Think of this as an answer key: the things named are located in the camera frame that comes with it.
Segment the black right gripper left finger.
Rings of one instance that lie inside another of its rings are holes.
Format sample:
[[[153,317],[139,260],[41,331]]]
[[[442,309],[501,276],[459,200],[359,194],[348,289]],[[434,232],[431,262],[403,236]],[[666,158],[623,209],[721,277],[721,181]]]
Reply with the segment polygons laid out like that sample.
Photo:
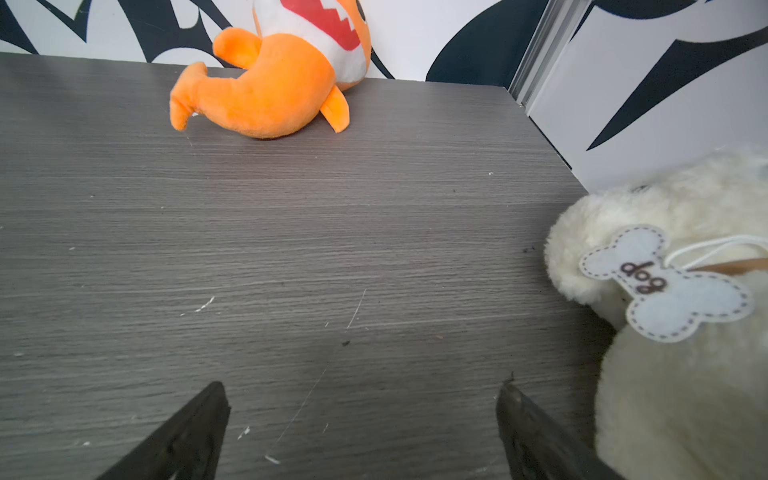
[[[99,478],[213,479],[230,412],[223,383],[210,383]]]

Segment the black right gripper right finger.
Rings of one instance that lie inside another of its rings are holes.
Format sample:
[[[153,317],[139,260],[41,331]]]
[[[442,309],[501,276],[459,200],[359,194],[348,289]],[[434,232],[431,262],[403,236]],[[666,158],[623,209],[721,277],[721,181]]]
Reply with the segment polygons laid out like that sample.
[[[496,419],[513,479],[622,478],[527,397],[512,379],[504,381],[500,388]]]

